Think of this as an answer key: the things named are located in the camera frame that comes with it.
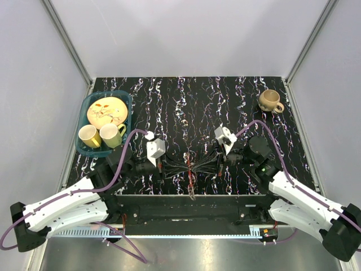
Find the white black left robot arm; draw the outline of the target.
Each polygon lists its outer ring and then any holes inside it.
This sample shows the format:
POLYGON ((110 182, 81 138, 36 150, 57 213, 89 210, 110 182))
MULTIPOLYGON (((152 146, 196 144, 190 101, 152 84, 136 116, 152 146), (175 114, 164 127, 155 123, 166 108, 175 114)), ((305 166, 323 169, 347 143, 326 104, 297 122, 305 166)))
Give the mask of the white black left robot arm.
POLYGON ((10 207, 19 252, 31 251, 55 234, 83 224, 115 224, 126 217, 116 198, 119 177, 156 175, 172 178, 190 167, 172 160, 163 147, 147 144, 147 157, 135 160, 127 145, 116 147, 88 175, 69 188, 39 202, 10 207))

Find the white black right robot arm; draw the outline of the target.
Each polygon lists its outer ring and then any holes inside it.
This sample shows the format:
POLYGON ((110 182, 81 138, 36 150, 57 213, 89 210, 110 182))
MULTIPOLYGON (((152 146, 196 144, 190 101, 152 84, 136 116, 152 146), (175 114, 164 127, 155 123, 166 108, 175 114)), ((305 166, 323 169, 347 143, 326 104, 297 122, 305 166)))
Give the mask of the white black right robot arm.
POLYGON ((254 136, 244 148, 232 150, 236 137, 220 136, 214 151, 191 165, 191 171, 220 174, 223 167, 244 165, 265 199, 256 217, 288 224, 320 241, 335 258, 348 262, 360 251, 360 208, 343 206, 302 184, 270 159, 265 138, 254 136))

